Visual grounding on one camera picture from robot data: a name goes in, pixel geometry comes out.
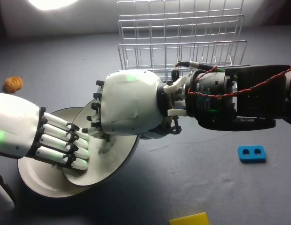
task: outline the twisted red and black wire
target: twisted red and black wire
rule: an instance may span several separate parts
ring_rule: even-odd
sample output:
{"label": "twisted red and black wire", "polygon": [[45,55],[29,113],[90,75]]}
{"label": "twisted red and black wire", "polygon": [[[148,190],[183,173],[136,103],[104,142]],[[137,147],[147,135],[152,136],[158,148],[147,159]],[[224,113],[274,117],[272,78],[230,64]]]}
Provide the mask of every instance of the twisted red and black wire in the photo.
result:
{"label": "twisted red and black wire", "polygon": [[[208,73],[211,73],[211,72],[215,72],[217,70],[217,66],[213,67],[211,70],[205,72],[204,74],[202,74],[200,77],[196,78],[195,79],[195,82],[197,82],[200,78],[202,78],[203,76],[205,76],[206,74]],[[251,92],[257,88],[260,88],[260,87],[263,87],[265,86],[267,83],[269,83],[270,81],[278,78],[278,77],[282,77],[282,76],[285,76],[286,73],[290,72],[291,71],[291,68],[286,70],[286,71],[283,71],[277,75],[274,75],[272,76],[271,78],[265,80],[264,82],[262,83],[259,83],[253,87],[250,87],[248,89],[243,89],[243,90],[240,90],[240,91],[237,91],[237,92],[234,92],[234,93],[229,93],[229,94],[224,94],[224,95],[207,95],[207,94],[203,94],[203,93],[200,93],[200,92],[194,92],[194,91],[191,91],[191,89],[189,88],[188,89],[188,94],[190,95],[200,95],[200,96],[203,96],[203,97],[209,97],[209,98],[224,98],[224,97],[236,97],[237,95],[240,95],[240,94],[244,94],[245,92]]]}

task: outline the gray tabletop surface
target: gray tabletop surface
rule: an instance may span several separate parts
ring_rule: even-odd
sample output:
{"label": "gray tabletop surface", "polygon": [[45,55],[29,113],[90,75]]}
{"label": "gray tabletop surface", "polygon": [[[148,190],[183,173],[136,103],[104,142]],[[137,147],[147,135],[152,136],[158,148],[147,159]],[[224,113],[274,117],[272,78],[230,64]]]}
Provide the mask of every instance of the gray tabletop surface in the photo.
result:
{"label": "gray tabletop surface", "polygon": [[[291,65],[291,26],[243,29],[245,64]],[[20,76],[16,93],[53,112],[85,106],[120,69],[118,34],[0,42],[0,92]],[[80,195],[49,199],[22,182],[17,160],[0,156],[0,174],[17,198],[1,224],[167,225],[206,212],[211,225],[291,224],[291,125],[249,132],[211,131],[180,118],[180,135],[140,141],[112,179]],[[237,148],[263,145],[265,164],[242,164]]]}

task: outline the robotic finger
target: robotic finger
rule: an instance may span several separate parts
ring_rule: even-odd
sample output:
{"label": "robotic finger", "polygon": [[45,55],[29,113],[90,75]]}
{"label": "robotic finger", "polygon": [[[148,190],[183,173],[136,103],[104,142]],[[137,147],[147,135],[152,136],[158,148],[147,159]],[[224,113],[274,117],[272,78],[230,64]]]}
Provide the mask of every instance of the robotic finger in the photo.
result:
{"label": "robotic finger", "polygon": [[0,155],[86,170],[88,135],[20,97],[0,93]]}

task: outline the metal dish rack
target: metal dish rack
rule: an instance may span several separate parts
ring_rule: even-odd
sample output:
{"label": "metal dish rack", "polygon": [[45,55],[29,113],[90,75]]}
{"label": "metal dish rack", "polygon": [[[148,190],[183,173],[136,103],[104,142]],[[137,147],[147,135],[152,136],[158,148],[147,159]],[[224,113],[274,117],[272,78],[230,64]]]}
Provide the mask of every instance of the metal dish rack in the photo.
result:
{"label": "metal dish rack", "polygon": [[[179,60],[241,65],[243,0],[120,1],[118,52],[122,70],[147,69],[167,80]],[[190,69],[181,68],[181,75]]]}

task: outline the blue plastic piece with holes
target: blue plastic piece with holes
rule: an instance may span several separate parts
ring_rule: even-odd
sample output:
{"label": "blue plastic piece with holes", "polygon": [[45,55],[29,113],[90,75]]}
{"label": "blue plastic piece with holes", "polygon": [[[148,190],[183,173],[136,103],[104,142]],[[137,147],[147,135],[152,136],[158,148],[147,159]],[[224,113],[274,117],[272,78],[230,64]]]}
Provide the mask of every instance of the blue plastic piece with holes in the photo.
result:
{"label": "blue plastic piece with holes", "polygon": [[243,163],[264,163],[266,153],[263,146],[239,146],[239,160]]}

